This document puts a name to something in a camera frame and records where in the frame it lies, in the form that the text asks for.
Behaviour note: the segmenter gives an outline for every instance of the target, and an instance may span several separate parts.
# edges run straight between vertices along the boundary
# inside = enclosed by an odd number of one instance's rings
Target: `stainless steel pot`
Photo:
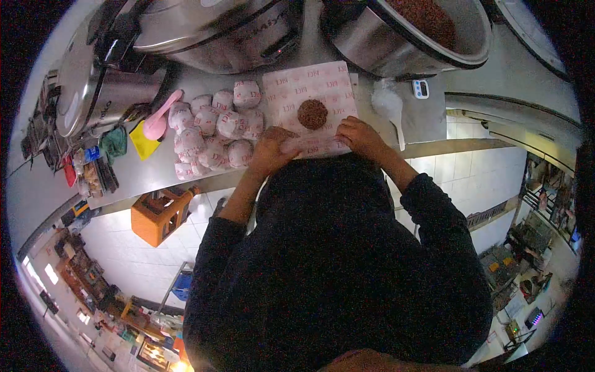
[[[302,0],[160,0],[140,19],[134,50],[214,74],[271,64],[294,49]]]
[[[79,26],[66,50],[56,110],[63,137],[118,121],[131,107],[150,104],[159,91],[163,61],[131,50],[137,31],[126,17],[132,10],[123,5],[106,1]]]
[[[491,25],[479,0],[436,3],[455,24],[454,50],[423,34],[384,0],[326,0],[322,27],[345,58],[381,77],[481,67],[490,50]]]

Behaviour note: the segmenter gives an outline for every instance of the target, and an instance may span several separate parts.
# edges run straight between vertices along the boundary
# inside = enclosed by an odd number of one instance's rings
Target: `kitchen equipment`
[[[428,80],[412,80],[411,88],[413,89],[413,96],[417,99],[428,99],[430,97]]]
[[[72,37],[58,70],[56,127],[63,137],[118,121],[153,101],[165,77],[163,60],[131,49],[134,15],[145,2],[106,1]]]
[[[484,0],[483,4],[494,23],[505,23],[542,65],[559,78],[570,82],[556,47],[523,0]]]
[[[165,133],[165,130],[167,128],[167,122],[163,114],[165,114],[165,112],[169,110],[170,107],[174,104],[174,102],[180,99],[183,94],[184,91],[181,89],[178,89],[175,92],[173,92],[167,99],[167,101],[163,104],[163,106],[161,106],[161,108],[157,110],[155,114],[152,114],[145,120],[145,125],[143,126],[143,133],[145,134],[145,137],[147,139],[158,140],[163,135],[163,133]]]
[[[302,25],[303,0],[160,0],[140,18],[134,50],[233,74],[295,49]]]
[[[423,34],[385,0],[324,0],[323,32],[349,61],[381,77],[418,77],[481,67],[491,45],[479,0],[436,0],[456,30],[453,50]]]

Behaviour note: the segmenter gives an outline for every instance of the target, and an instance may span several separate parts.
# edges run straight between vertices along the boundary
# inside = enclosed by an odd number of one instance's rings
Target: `wrapping paper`
[[[262,94],[253,80],[241,80],[233,86],[233,104],[236,108],[256,107]]]
[[[252,161],[252,144],[247,139],[232,142],[227,152],[229,165],[233,168],[247,167]]]
[[[233,110],[231,103],[233,102],[233,93],[227,90],[220,90],[213,96],[214,108],[218,108],[221,111]]]
[[[192,162],[205,148],[201,131],[196,128],[188,128],[174,138],[174,151],[183,162]]]
[[[221,163],[226,162],[225,158],[227,158],[227,163],[229,163],[229,156],[227,155],[227,150],[216,137],[207,138],[205,143],[206,149],[204,149],[196,157],[196,159],[203,167],[219,167]]]
[[[217,131],[229,139],[241,139],[246,131],[246,117],[235,111],[227,111],[219,115]]]
[[[192,111],[192,115],[196,116],[198,110],[200,110],[201,108],[211,106],[212,101],[213,96],[210,94],[204,94],[193,99],[190,103],[190,110]]]
[[[200,108],[194,118],[194,126],[200,128],[203,136],[214,136],[219,114],[221,114],[221,111],[211,106]]]
[[[192,174],[194,176],[206,176],[211,172],[210,168],[203,167],[197,159],[193,160],[190,166],[192,167]]]
[[[174,166],[176,168],[176,176],[178,176],[180,181],[188,181],[194,177],[190,163],[176,160]]]
[[[245,139],[258,140],[264,132],[264,115],[258,110],[239,110],[246,118],[246,130],[242,137]]]
[[[167,123],[177,134],[194,126],[194,115],[190,111],[190,105],[185,102],[175,102],[170,107]]]
[[[344,61],[275,71],[264,74],[262,82],[269,122],[300,135],[285,141],[283,152],[297,148],[302,150],[302,158],[320,158],[351,151],[335,137],[342,119],[358,117]],[[320,129],[309,130],[298,120],[298,109],[307,99],[321,101],[328,110],[327,122]]]

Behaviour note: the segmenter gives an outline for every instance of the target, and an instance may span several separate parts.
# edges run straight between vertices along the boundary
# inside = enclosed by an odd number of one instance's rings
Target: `snack package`
[[[242,80],[233,86],[233,104],[236,108],[256,107],[261,97],[258,84],[253,80]]]
[[[178,176],[180,181],[188,181],[194,177],[190,163],[176,160],[174,162],[174,167],[176,168],[176,176]]]
[[[180,133],[177,145],[174,138],[174,151],[183,162],[192,162],[205,148],[205,140],[197,128],[188,128]]]
[[[233,93],[227,90],[220,90],[213,96],[213,106],[221,111],[233,110],[231,103],[233,102]]]
[[[211,106],[198,110],[194,118],[194,126],[200,127],[202,136],[210,137],[215,135],[219,114],[221,114],[221,111]]]
[[[252,161],[252,143],[247,139],[237,140],[229,145],[229,165],[234,168],[247,167]]]
[[[241,110],[246,118],[246,130],[242,134],[245,139],[258,140],[264,132],[264,115],[258,110]]]
[[[217,132],[229,139],[241,139],[246,131],[246,117],[235,111],[226,111],[219,115]]]
[[[194,159],[191,163],[190,166],[192,167],[192,174],[194,174],[194,176],[206,176],[207,174],[209,174],[211,172],[210,168],[204,167],[199,161],[198,159]]]
[[[192,115],[196,116],[198,110],[204,107],[209,107],[212,101],[213,96],[210,94],[204,94],[193,99],[190,103],[190,110],[192,112]]]
[[[190,105],[185,102],[174,102],[170,107],[167,123],[176,133],[194,126],[194,115],[190,112]]]
[[[206,168],[217,167],[227,157],[225,146],[216,138],[211,137],[205,140],[206,148],[198,154],[196,159]]]

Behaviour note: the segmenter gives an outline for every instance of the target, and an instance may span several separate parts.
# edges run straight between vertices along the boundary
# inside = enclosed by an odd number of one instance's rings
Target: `printed paper wrapper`
[[[262,82],[269,122],[300,135],[285,141],[283,152],[299,148],[302,158],[322,158],[351,151],[335,138],[342,119],[358,117],[344,61],[275,71],[264,74]],[[298,109],[307,99],[321,101],[328,110],[327,122],[320,129],[307,129],[298,120]]]

